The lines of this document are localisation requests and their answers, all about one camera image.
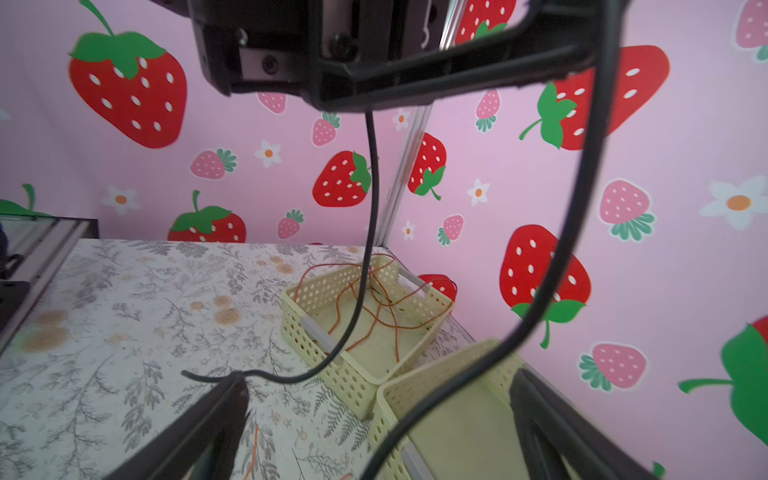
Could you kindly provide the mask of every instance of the orange flower center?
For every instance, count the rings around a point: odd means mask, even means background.
[[[729,198],[726,202],[726,206],[728,206],[728,208],[737,212],[746,210],[750,207],[750,205],[752,205],[752,200],[750,200],[749,197],[745,197],[743,195],[735,195]]]

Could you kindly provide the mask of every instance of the black cable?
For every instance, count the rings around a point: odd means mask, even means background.
[[[264,370],[246,370],[242,372],[244,376],[258,376],[263,379],[270,380],[277,383],[298,383],[304,380],[311,379],[318,373],[322,372],[342,351],[346,341],[352,335],[352,331],[357,325],[357,319],[360,317],[362,311],[362,302],[365,299],[366,282],[368,280],[368,270],[371,264],[371,253],[373,252],[373,237],[376,235],[376,221],[379,214],[379,152],[376,149],[376,131],[373,128],[373,113],[371,111],[366,112],[366,128],[368,130],[368,148],[371,154],[371,217],[368,223],[368,238],[366,239],[366,252],[362,255],[362,270],[360,271],[360,288],[357,291],[357,303],[355,303],[355,311],[352,314],[352,319],[349,321],[349,326],[346,327],[344,334],[341,335],[341,339],[333,348],[331,353],[326,358],[318,363],[314,368],[301,375],[295,376],[278,376],[274,373],[265,372]],[[220,380],[226,377],[222,376],[202,376],[196,375],[192,372],[184,370],[181,375],[191,380],[197,380],[198,382],[205,383],[218,383]]]
[[[571,195],[571,205],[563,224],[558,247],[554,251],[554,257],[544,280],[536,290],[531,308],[528,309],[517,328],[499,346],[430,392],[400,419],[376,449],[360,480],[373,480],[386,461],[387,455],[397,446],[402,437],[432,409],[513,353],[536,327],[541,315],[544,314],[557,291],[562,277],[568,269],[568,264],[571,262],[571,255],[587,216],[592,190],[600,171],[603,140],[607,134],[614,97],[621,39],[622,1],[603,0],[602,8],[603,18],[598,24],[600,32],[597,65],[594,74],[594,95],[592,96],[589,125],[584,139],[584,149],[581,152],[581,160]]]

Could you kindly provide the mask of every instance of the floral tablecloth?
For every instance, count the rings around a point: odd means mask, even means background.
[[[359,247],[80,240],[0,356],[0,478],[100,478],[222,376],[306,369],[280,336],[280,291]],[[448,321],[429,361],[468,340]],[[362,471],[368,425],[318,379],[250,379],[232,478],[338,480]]]

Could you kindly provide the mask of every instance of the pink wallpaper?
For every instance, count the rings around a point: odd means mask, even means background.
[[[549,331],[539,326],[521,351],[619,446],[673,480],[757,480],[768,468],[761,8],[768,2],[632,3],[617,98],[624,111],[614,111],[576,252],[583,268],[571,264]],[[763,31],[764,40],[746,41]],[[445,147],[434,188],[442,199],[406,191],[389,236],[414,273],[458,284],[454,316],[477,340],[518,323],[556,243],[585,116],[558,102],[590,93],[583,79],[557,84],[551,97],[543,85],[502,90],[498,109],[484,92],[437,102],[426,131]],[[459,217],[461,231],[446,243]]]
[[[76,0],[6,2],[0,39],[13,48],[0,51],[0,108],[6,118],[0,121],[1,199],[26,207],[22,184],[32,184],[38,211],[96,217],[106,238],[160,240],[178,216],[194,212],[193,192],[199,190],[198,207],[231,210],[244,222],[248,242],[364,243],[368,196],[358,192],[349,208],[321,207],[313,198],[316,180],[337,153],[355,151],[369,166],[361,114],[328,122],[295,97],[226,98],[200,72],[188,19],[150,2],[94,4],[116,35],[139,32],[167,53],[153,58],[162,51],[134,46],[149,59],[140,59],[133,86],[123,93],[124,79],[108,62],[70,70],[70,53],[89,54],[74,48],[81,35],[108,33],[87,8]],[[125,58],[115,61],[129,69]],[[119,111],[135,116],[121,117]],[[382,205],[409,113],[403,112],[402,124],[398,111],[375,115]],[[281,219],[292,210],[302,214],[302,222],[292,223],[300,228],[290,238],[278,237]]]

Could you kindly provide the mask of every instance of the strawberry stem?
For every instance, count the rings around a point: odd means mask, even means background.
[[[29,207],[27,207],[27,210],[34,212],[35,211],[35,188],[30,184],[23,184],[22,187],[27,192],[27,200],[29,202]]]
[[[544,339],[539,343],[542,349],[545,349],[549,346],[549,320],[544,319],[545,324],[547,325],[547,332],[544,334]]]
[[[523,138],[525,138],[525,135],[527,135],[527,134],[528,134],[528,132],[529,132],[529,131],[531,131],[531,129],[532,129],[533,127],[535,127],[536,125],[538,125],[538,124],[539,124],[539,122],[541,122],[541,119],[540,119],[540,118],[539,118],[537,121],[533,122],[533,123],[531,124],[531,126],[530,126],[530,127],[528,127],[528,128],[526,128],[525,130],[523,130],[523,133],[521,133],[521,134],[520,134],[520,140],[522,140]]]
[[[693,379],[693,380],[686,380],[685,382],[678,383],[678,386],[680,387],[680,390],[683,391],[683,393],[691,393],[695,389],[698,389],[703,386],[711,386],[711,385],[733,385],[733,380]]]
[[[194,192],[192,192],[192,204],[194,205],[194,211],[196,212],[199,212],[199,210],[197,209],[197,197],[199,195],[200,195],[199,190],[195,190]]]
[[[114,33],[112,32],[112,29],[109,28],[109,24],[107,23],[107,20],[104,18],[101,12],[98,11],[98,8],[96,8],[96,5],[91,3],[91,0],[80,0],[80,5],[83,5],[85,8],[90,10],[92,14],[96,15],[96,18],[98,18],[98,21],[100,21],[101,24],[107,29],[107,31],[109,32],[109,35],[111,37],[114,37]]]

